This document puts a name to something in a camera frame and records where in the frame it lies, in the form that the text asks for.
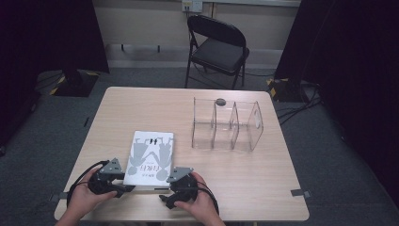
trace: book cover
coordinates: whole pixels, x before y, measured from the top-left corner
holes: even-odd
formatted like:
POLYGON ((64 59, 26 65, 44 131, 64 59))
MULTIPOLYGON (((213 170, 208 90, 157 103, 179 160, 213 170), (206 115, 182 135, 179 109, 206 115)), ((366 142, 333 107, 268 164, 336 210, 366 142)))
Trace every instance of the book cover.
POLYGON ((148 189, 169 187, 172 153, 173 133, 135 131, 123 183, 148 189))

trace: black curtain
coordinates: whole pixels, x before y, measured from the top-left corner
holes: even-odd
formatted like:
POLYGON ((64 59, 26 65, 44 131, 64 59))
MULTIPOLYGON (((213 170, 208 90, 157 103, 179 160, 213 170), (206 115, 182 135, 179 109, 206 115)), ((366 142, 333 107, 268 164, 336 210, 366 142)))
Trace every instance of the black curtain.
POLYGON ((276 71, 306 80, 399 206, 399 1, 302 0, 276 71))
POLYGON ((91 0, 0 1, 0 122, 12 121, 41 72, 109 73, 91 0))

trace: hand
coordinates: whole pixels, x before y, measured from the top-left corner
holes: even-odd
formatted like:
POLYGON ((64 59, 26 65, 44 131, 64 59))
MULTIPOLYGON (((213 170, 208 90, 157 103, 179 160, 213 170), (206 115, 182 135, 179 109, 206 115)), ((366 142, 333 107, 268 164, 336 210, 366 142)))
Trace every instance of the hand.
POLYGON ((89 171, 73 191, 67 211, 56 225, 75 225, 84 215, 89 213, 100 202, 110 200, 117 195, 117 191, 96 195, 88 189, 88 180, 98 169, 89 171))
MULTIPOLYGON (((191 174, 198 181, 199 187, 208 189, 205 186, 205 181, 199 174, 196 172, 192 172, 191 174)), ((215 210, 214 202, 211 197, 204 191, 199 190, 198 196, 193 203, 177 201, 174 205, 190 213, 196 220, 202 222, 205 226, 225 225, 215 210)))

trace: gray carpet floor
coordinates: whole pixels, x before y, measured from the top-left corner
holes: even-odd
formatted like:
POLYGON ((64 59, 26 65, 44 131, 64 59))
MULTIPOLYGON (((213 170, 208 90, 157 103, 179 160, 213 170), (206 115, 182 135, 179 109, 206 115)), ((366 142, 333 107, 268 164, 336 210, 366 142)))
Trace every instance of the gray carpet floor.
MULTIPOLYGON (((272 70, 247 70, 237 89, 267 91, 272 70)), ((185 68, 111 69, 99 77, 86 97, 49 95, 58 72, 40 75, 42 93, 0 158, 0 225, 54 225, 53 193, 63 191, 108 87, 183 88, 185 68)), ((225 76, 210 75, 229 83, 225 76)), ((209 89, 189 81, 192 89, 209 89)), ((312 88, 306 89, 311 96, 312 88)), ((278 115, 301 103, 274 103, 278 115)), ((363 160, 341 139, 339 124, 323 105, 305 109, 281 126, 310 218, 304 222, 259 222, 259 225, 399 225, 399 213, 363 160)), ((81 225, 97 225, 82 222, 81 225)))

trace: chair backrest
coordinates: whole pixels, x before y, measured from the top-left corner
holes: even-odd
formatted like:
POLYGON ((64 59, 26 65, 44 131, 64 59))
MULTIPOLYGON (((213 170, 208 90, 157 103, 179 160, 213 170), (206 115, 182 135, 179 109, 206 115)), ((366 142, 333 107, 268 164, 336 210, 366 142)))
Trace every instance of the chair backrest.
POLYGON ((194 15, 188 18, 187 25, 192 36, 194 36, 193 32, 195 32, 202 36, 223 41, 231 45, 241 47, 247 46, 246 38, 243 33, 231 24, 226 24, 202 15, 194 15))

